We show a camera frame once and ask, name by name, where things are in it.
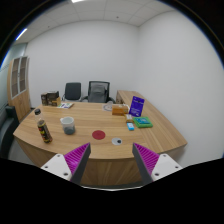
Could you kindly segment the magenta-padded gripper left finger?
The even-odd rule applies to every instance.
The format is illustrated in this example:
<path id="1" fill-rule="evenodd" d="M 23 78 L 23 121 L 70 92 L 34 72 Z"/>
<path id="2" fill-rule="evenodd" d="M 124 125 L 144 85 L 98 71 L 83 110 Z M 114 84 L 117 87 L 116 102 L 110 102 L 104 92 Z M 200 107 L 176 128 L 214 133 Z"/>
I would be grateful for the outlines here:
<path id="1" fill-rule="evenodd" d="M 91 146 L 86 143 L 65 155 L 56 154 L 42 166 L 42 169 L 79 185 L 90 153 Z"/>

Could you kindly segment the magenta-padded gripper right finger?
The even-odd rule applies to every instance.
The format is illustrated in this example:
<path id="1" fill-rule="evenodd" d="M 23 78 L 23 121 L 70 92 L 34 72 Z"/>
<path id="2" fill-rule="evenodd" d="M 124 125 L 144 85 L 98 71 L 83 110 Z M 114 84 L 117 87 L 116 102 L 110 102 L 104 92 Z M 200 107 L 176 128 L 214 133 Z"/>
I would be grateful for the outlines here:
<path id="1" fill-rule="evenodd" d="M 137 143 L 133 144 L 132 153 L 144 185 L 182 169 L 168 154 L 157 154 Z"/>

